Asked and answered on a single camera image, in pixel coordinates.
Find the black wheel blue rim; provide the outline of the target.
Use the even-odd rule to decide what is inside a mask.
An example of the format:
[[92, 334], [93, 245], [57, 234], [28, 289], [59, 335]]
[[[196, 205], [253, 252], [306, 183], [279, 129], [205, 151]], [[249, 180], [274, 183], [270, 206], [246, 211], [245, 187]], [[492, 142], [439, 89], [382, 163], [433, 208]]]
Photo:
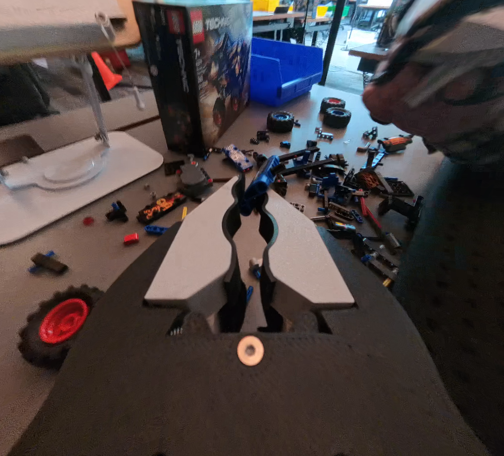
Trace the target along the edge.
[[295, 116], [293, 113], [279, 111], [270, 112], [267, 115], [267, 131], [274, 134], [289, 133], [295, 125]]
[[351, 112], [343, 108], [331, 107], [323, 114], [323, 124], [334, 129], [345, 129], [350, 120]]

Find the small blue toy connector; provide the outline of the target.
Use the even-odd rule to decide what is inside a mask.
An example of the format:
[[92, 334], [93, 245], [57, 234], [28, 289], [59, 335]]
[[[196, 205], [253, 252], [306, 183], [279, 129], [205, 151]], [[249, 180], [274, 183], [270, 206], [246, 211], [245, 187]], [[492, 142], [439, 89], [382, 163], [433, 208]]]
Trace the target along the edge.
[[269, 157], [262, 164], [255, 178], [246, 188], [243, 197], [240, 198], [239, 209], [243, 216], [249, 216], [253, 212], [260, 197], [268, 191], [270, 185], [283, 169], [285, 169], [285, 165], [277, 155]]

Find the black perforated board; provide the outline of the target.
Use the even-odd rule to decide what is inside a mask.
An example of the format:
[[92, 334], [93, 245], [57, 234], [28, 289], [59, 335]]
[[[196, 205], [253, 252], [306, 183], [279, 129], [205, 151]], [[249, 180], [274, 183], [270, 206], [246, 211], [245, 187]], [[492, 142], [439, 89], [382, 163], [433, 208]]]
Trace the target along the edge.
[[503, 172], [441, 164], [393, 293], [466, 423], [503, 455]]

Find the grey desk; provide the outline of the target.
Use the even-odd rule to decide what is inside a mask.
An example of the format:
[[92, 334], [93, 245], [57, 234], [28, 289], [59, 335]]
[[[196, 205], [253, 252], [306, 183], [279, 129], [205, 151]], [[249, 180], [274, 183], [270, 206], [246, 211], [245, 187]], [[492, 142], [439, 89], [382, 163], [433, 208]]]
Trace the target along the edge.
[[[321, 151], [323, 155], [342, 153], [350, 167], [360, 167], [366, 157], [356, 153], [356, 148], [363, 145], [361, 135], [374, 122], [363, 106], [361, 96], [346, 91], [315, 85], [310, 94], [280, 107], [280, 110], [294, 113], [301, 123], [301, 127], [294, 128], [291, 133], [291, 150], [299, 150], [305, 146], [306, 140], [314, 139], [314, 130], [321, 124], [318, 117], [320, 101], [326, 96], [344, 99], [352, 118], [346, 131], [324, 128], [324, 131], [334, 133], [334, 140], [319, 142]], [[251, 146], [248, 144], [249, 138], [257, 130], [266, 128], [266, 117], [271, 110], [272, 108], [251, 103], [225, 132], [217, 146], [233, 143], [241, 149], [247, 149]], [[133, 124], [133, 119], [140, 120], [141, 117], [133, 116], [132, 100], [106, 104], [104, 113], [109, 126], [125, 128], [125, 133], [162, 153], [166, 161], [182, 158], [167, 150], [159, 119], [138, 126]], [[59, 125], [64, 119], [66, 122], [66, 118], [67, 125]], [[16, 126], [16, 129], [3, 129], [1, 137], [17, 135], [25, 127], [24, 130], [30, 132], [48, 150], [53, 145], [57, 146], [56, 141], [60, 145], [67, 144], [78, 139], [77, 134], [84, 135], [84, 132], [77, 130], [80, 128], [77, 119], [75, 111], [61, 115], [61, 119], [57, 118], [59, 124], [52, 119], [33, 121], [19, 125], [19, 128]], [[399, 177], [416, 195], [426, 198], [430, 182], [443, 161], [441, 153], [428, 155], [421, 138], [415, 137], [403, 154], [386, 157], [381, 169], [385, 176]], [[161, 167], [30, 237], [1, 247], [1, 455], [7, 455], [30, 424], [57, 377], [56, 372], [34, 367], [21, 357], [17, 348], [18, 331], [24, 326], [26, 316], [41, 301], [69, 285], [87, 284], [107, 290], [155, 240], [142, 232], [135, 218], [138, 210], [150, 200], [149, 191], [155, 191], [159, 195], [174, 188], [175, 177], [166, 177]], [[128, 209], [129, 222], [126, 224], [107, 222], [105, 219], [110, 203], [116, 199], [120, 199]], [[85, 227], [82, 224], [85, 216], [94, 217], [93, 226]], [[243, 279], [255, 286], [258, 284], [248, 272], [248, 262], [251, 257], [261, 256], [264, 242], [256, 228], [258, 225], [257, 216], [245, 218], [235, 236]], [[132, 232], [139, 233], [140, 242], [123, 246], [123, 237]], [[69, 266], [68, 271], [62, 275], [28, 273], [30, 258], [37, 252], [51, 250]]]

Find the red toy axle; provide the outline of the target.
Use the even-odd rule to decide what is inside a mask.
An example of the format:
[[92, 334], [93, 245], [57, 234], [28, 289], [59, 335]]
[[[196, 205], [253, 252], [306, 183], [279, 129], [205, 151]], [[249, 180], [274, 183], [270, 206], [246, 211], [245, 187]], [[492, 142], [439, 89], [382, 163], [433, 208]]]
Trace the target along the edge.
[[381, 223], [378, 221], [375, 215], [371, 212], [370, 208], [367, 206], [365, 197], [359, 196], [358, 200], [361, 208], [361, 214], [364, 217], [364, 219], [368, 222], [368, 224], [371, 226], [371, 228], [377, 234], [377, 236], [383, 236], [384, 231], [381, 226]]

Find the person's right hand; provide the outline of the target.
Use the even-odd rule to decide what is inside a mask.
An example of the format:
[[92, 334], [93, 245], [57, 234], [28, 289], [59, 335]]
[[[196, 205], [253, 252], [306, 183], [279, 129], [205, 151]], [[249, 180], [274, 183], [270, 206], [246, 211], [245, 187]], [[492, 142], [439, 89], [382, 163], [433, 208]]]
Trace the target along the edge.
[[447, 139], [457, 132], [457, 120], [448, 105], [429, 100], [418, 107], [410, 107], [406, 96], [415, 89], [428, 69], [408, 63], [390, 81], [371, 82], [362, 94], [363, 104], [370, 116], [380, 124], [392, 124], [407, 133], [431, 142]]

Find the grey toy pull-back motor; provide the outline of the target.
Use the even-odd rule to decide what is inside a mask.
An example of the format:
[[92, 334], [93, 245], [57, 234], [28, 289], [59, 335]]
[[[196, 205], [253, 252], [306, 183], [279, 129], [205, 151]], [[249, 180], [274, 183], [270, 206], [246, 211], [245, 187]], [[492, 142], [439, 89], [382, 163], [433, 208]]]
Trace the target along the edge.
[[176, 170], [177, 191], [193, 201], [203, 201], [212, 193], [213, 180], [193, 157]]

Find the white desk stand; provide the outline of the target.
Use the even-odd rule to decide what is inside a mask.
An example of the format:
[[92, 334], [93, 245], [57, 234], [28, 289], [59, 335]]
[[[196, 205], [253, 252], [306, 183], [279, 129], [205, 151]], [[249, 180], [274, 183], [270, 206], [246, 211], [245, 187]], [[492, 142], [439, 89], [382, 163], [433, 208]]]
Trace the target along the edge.
[[87, 19], [1, 13], [1, 58], [15, 63], [51, 53], [74, 57], [88, 90], [97, 133], [1, 169], [1, 245], [9, 245], [160, 168], [163, 156], [125, 132], [108, 133], [84, 55], [123, 43], [122, 18], [92, 11]]

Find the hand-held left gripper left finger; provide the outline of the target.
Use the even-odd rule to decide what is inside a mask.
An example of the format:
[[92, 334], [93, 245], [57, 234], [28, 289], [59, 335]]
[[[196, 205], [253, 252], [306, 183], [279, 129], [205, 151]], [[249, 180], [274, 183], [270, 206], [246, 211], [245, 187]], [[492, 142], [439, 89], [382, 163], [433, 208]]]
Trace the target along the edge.
[[241, 329], [241, 274], [234, 235], [241, 226], [241, 176], [234, 176], [181, 222], [144, 301], [204, 316], [221, 331]]

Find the blue flame sticker panel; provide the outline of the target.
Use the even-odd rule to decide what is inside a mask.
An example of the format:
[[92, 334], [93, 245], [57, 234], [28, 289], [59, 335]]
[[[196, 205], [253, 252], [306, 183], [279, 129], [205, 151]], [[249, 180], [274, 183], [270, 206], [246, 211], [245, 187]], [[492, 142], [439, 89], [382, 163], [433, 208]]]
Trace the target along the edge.
[[249, 158], [240, 150], [235, 144], [229, 144], [222, 148], [226, 159], [238, 170], [239, 172], [248, 172], [254, 167], [254, 164]]

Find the orange traffic cone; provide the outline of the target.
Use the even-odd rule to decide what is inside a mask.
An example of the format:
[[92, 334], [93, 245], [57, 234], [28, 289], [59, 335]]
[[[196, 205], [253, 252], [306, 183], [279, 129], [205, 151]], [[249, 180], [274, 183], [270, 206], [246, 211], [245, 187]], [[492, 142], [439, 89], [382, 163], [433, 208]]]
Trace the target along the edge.
[[91, 63], [96, 68], [97, 78], [100, 79], [103, 83], [103, 86], [100, 86], [105, 92], [109, 93], [114, 87], [116, 87], [122, 80], [123, 77], [112, 70], [103, 60], [98, 52], [94, 51], [90, 54]]

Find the black metal pole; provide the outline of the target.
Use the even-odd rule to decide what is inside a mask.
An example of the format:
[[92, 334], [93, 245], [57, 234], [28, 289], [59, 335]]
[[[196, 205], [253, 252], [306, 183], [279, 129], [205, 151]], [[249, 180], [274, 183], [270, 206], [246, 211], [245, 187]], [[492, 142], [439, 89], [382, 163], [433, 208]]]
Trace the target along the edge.
[[342, 14], [344, 10], [346, 0], [337, 0], [335, 12], [333, 16], [333, 20], [331, 22], [331, 27], [329, 31], [329, 37], [327, 40], [327, 45], [324, 53], [324, 61], [323, 61], [323, 73], [321, 80], [319, 81], [320, 86], [324, 86], [326, 84], [327, 75], [331, 65], [332, 53], [334, 50], [334, 46], [336, 43], [339, 27], [341, 24]]

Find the orange black toy piece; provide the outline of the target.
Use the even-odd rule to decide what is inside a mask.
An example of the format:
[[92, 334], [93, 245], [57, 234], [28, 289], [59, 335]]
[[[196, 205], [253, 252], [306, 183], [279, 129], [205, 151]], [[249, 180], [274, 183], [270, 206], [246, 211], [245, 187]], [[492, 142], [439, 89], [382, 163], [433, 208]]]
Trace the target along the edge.
[[400, 135], [391, 138], [378, 139], [377, 143], [381, 149], [387, 153], [397, 153], [404, 151], [413, 142], [414, 135]]

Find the small black toy connector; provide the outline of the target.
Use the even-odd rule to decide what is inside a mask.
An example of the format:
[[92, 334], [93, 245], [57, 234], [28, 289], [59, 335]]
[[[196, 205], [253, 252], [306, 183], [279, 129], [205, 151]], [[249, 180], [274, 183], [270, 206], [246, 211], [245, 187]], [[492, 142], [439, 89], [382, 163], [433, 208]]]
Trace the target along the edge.
[[55, 258], [54, 251], [49, 251], [46, 254], [36, 253], [30, 260], [32, 262], [32, 266], [28, 268], [30, 274], [45, 270], [60, 275], [69, 269], [68, 265]]

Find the person's right forearm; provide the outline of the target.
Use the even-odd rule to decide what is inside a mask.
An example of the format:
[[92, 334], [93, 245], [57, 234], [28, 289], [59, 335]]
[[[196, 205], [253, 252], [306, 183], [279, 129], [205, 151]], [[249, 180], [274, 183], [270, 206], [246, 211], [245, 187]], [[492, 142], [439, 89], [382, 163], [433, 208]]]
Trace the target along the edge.
[[428, 71], [407, 104], [436, 100], [457, 120], [447, 139], [419, 136], [428, 150], [503, 172], [503, 0], [413, 0], [370, 83], [390, 81], [408, 63]]

